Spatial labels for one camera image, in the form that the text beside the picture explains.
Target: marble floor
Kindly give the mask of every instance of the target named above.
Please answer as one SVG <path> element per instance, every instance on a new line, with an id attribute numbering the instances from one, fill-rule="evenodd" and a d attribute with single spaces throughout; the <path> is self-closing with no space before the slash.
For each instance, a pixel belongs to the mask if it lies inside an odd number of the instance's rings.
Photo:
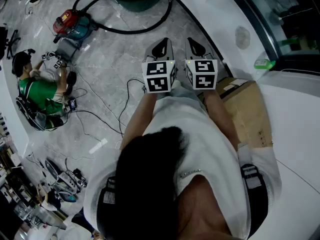
<path id="1" fill-rule="evenodd" d="M 13 47 L 13 52 L 34 49 L 32 56 L 35 65 L 41 60 L 41 55 L 47 51 L 55 51 L 58 47 L 53 43 L 53 23 L 66 9 L 71 9 L 76 0 L 41 0 L 38 5 L 31 6 L 28 0 L 8 0 L 0 11 L 0 22 L 7 23 L 10 37 L 13 30 L 18 30 L 21 41 Z M 82 9 L 92 0 L 81 0 L 78 9 Z M 99 23 L 121 30 L 137 30 L 153 25 L 166 12 L 168 0 L 160 0 L 154 7 L 141 13 L 127 11 L 115 0 L 100 0 L 93 5 L 88 13 Z M 172 41 L 174 58 L 178 68 L 178 79 L 184 80 L 185 40 L 192 37 L 196 41 L 209 44 L 204 34 L 179 5 L 173 1 L 168 19 L 153 31 L 139 35 L 121 35 L 99 29 L 92 32 L 82 44 L 82 48 L 73 56 L 72 64 L 77 70 L 77 82 L 74 90 L 82 88 L 87 94 L 77 99 L 78 109 L 95 113 L 110 126 L 119 130 L 118 118 L 127 100 L 127 81 L 131 78 L 143 80 L 141 62 L 145 49 L 153 42 L 168 37 Z M 219 61 L 219 79 L 227 76 L 223 64 Z M 126 110 L 121 116 L 121 122 L 127 125 L 144 92 L 143 85 L 138 81 L 129 84 L 130 99 Z M 74 97 L 84 94 L 84 90 L 76 90 Z M 63 127 L 50 132 L 44 144 L 33 150 L 35 159 L 44 164 L 47 157 L 54 159 L 61 169 L 65 170 L 65 157 L 71 171 L 78 168 L 88 179 L 95 153 L 90 150 L 106 140 L 106 148 L 119 148 L 121 135 L 114 132 L 95 116 L 78 112 L 70 114 L 68 122 Z M 24 171 L 34 184 L 44 180 L 40 167 L 29 156 L 22 161 Z M 47 182 L 52 181 L 47 171 Z M 83 206 L 85 192 L 78 194 L 74 204 L 63 203 L 61 209 L 68 215 L 78 212 Z"/>

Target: white table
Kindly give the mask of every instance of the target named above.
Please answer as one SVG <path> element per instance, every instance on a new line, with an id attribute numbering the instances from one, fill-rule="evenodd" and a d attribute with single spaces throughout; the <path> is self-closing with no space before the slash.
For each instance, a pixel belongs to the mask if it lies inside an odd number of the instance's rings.
<path id="1" fill-rule="evenodd" d="M 19 111 L 16 104 L 16 97 L 18 96 L 17 78 L 11 73 L 12 60 L 1 60 L 0 66 L 0 112 L 18 155 L 23 158 L 43 144 L 48 132 L 35 130 Z"/>

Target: vacuum cleaner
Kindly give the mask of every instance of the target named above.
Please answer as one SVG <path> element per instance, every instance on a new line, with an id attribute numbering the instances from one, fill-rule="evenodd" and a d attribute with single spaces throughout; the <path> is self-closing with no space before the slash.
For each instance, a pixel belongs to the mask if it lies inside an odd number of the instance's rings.
<path id="1" fill-rule="evenodd" d="M 128 31 L 107 27 L 95 22 L 91 18 L 90 14 L 87 13 L 87 10 L 99 0 L 93 0 L 85 8 L 77 10 L 79 1 L 80 0 L 76 0 L 72 9 L 67 9 L 60 17 L 56 18 L 56 21 L 53 24 L 53 30 L 57 34 L 53 42 L 56 44 L 61 38 L 63 38 L 55 53 L 62 56 L 67 61 L 71 60 L 73 54 L 79 47 L 81 47 L 83 41 L 90 36 L 92 31 L 103 29 L 123 35 L 146 33 L 160 26 L 168 18 L 172 8 L 172 0 L 168 0 L 169 4 L 167 10 L 156 24 L 146 29 Z"/>

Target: seated person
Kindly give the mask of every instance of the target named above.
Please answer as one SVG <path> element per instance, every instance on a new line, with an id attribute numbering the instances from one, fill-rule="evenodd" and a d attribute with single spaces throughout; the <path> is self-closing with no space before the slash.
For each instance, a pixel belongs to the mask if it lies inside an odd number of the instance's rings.
<path id="1" fill-rule="evenodd" d="M 33 68 L 31 55 L 23 51 L 18 52 L 12 60 L 12 73 L 19 78 L 19 88 L 23 95 L 25 95 L 27 83 L 32 78 L 31 75 L 37 75 L 30 86 L 27 98 L 33 101 L 44 114 L 51 115 L 62 110 L 64 96 L 71 93 L 77 75 L 75 72 L 70 72 L 67 77 L 65 63 L 60 66 L 61 76 L 51 69 L 40 71 L 42 64 L 43 61 Z"/>

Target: black hair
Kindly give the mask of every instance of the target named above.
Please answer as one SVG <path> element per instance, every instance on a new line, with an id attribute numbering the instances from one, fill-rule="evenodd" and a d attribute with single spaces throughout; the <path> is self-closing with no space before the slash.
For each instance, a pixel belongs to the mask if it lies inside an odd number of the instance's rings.
<path id="1" fill-rule="evenodd" d="M 17 78 L 21 77 L 24 72 L 24 66 L 31 61 L 31 55 L 24 51 L 18 52 L 12 59 L 12 74 Z"/>
<path id="2" fill-rule="evenodd" d="M 115 240 L 177 238 L 174 178 L 185 149 L 181 129 L 170 127 L 136 137 L 122 150 L 115 173 Z"/>

